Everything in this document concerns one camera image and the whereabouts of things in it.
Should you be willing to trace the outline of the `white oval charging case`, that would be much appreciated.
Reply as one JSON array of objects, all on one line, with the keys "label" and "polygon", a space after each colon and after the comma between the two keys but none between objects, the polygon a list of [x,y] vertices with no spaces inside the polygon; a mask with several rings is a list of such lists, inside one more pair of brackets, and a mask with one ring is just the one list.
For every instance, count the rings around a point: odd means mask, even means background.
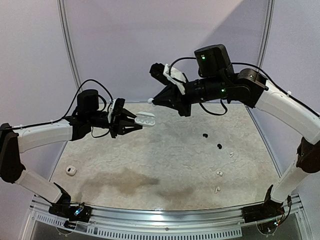
[{"label": "white oval charging case", "polygon": [[136,114],[134,122],[143,127],[151,128],[156,125],[156,116],[150,112],[140,111]]}]

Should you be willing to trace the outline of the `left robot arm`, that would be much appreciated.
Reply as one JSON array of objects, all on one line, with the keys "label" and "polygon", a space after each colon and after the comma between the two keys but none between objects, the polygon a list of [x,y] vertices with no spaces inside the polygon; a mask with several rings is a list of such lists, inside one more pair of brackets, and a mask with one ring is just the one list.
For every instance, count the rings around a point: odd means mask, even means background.
[{"label": "left robot arm", "polygon": [[93,128],[105,129],[113,139],[143,128],[139,117],[125,109],[125,99],[112,100],[109,110],[100,108],[100,95],[88,89],[76,96],[76,107],[71,115],[56,122],[14,128],[8,123],[0,126],[0,178],[19,185],[50,204],[51,215],[71,222],[89,222],[92,207],[75,203],[58,183],[28,169],[21,155],[38,148],[83,139]]}]

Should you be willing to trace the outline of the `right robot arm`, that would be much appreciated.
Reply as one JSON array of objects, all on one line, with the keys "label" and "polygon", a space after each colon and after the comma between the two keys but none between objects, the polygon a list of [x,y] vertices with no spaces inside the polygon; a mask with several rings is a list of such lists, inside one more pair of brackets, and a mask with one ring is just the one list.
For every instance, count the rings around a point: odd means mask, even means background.
[{"label": "right robot arm", "polygon": [[219,100],[225,106],[237,101],[272,116],[301,135],[296,160],[267,189],[263,202],[241,210],[246,223],[279,217],[279,226],[288,216],[284,205],[291,203],[291,193],[307,176],[320,171],[320,115],[279,87],[260,67],[244,63],[243,69],[235,72],[235,63],[223,44],[199,48],[193,58],[199,76],[193,81],[173,63],[154,63],[150,67],[150,75],[164,85],[151,100],[154,105],[189,117],[193,104]]}]

